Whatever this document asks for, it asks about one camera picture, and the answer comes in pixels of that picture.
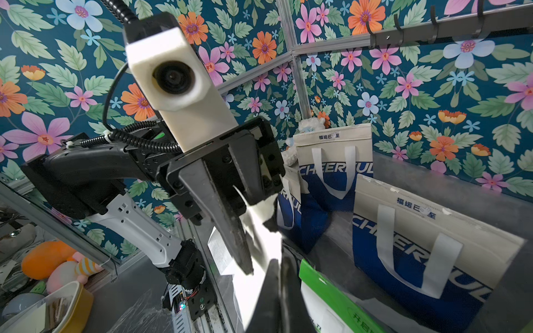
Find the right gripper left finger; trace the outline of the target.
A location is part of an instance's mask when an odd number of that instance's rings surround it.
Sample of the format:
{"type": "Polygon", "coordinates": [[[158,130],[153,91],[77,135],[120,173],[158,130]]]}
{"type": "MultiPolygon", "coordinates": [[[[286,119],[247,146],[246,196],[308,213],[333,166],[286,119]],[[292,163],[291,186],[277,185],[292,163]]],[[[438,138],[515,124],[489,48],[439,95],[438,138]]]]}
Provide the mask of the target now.
{"type": "Polygon", "coordinates": [[[280,318],[280,265],[272,259],[246,333],[276,333],[280,318]]]}

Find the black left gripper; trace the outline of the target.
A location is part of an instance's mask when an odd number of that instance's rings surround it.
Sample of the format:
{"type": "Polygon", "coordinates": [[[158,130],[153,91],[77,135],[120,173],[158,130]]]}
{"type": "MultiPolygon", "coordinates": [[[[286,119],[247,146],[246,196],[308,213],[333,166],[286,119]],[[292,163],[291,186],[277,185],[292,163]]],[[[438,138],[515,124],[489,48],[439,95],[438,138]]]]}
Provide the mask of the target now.
{"type": "Polygon", "coordinates": [[[163,163],[156,179],[185,218],[211,219],[231,257],[250,275],[251,254],[237,215],[247,203],[278,194],[284,175],[271,124],[257,117],[163,163]]]}

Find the white bag green top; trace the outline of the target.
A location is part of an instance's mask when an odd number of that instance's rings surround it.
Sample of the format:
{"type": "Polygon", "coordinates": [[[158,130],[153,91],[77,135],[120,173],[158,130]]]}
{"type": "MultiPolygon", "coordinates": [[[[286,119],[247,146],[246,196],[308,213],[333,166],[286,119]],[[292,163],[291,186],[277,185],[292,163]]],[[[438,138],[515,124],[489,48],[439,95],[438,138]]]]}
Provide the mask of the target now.
{"type": "Polygon", "coordinates": [[[301,293],[317,332],[380,333],[384,328],[305,260],[299,269],[301,293]]]}

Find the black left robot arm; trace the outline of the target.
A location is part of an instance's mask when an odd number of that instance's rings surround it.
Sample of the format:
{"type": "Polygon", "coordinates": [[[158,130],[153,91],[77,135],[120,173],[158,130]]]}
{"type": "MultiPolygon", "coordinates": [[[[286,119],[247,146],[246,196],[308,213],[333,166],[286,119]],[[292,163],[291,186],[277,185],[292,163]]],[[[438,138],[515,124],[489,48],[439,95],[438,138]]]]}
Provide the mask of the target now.
{"type": "Polygon", "coordinates": [[[237,264],[244,327],[279,326],[301,295],[282,257],[276,224],[283,160],[263,117],[238,124],[170,13],[139,19],[123,1],[106,1],[123,24],[127,61],[115,76],[134,76],[161,115],[105,134],[64,141],[22,171],[64,215],[91,219],[139,248],[170,284],[198,294],[205,266],[197,247],[141,214],[126,193],[128,178],[156,181],[187,219],[207,218],[237,264]]]}

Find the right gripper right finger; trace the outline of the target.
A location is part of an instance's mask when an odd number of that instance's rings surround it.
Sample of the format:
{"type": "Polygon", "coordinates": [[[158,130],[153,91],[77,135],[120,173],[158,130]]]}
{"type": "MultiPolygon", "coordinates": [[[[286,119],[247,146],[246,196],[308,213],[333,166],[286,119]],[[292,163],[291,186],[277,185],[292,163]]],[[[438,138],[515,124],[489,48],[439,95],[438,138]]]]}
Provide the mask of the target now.
{"type": "Polygon", "coordinates": [[[316,332],[301,293],[297,259],[286,247],[280,264],[280,313],[281,332],[316,332]]]}

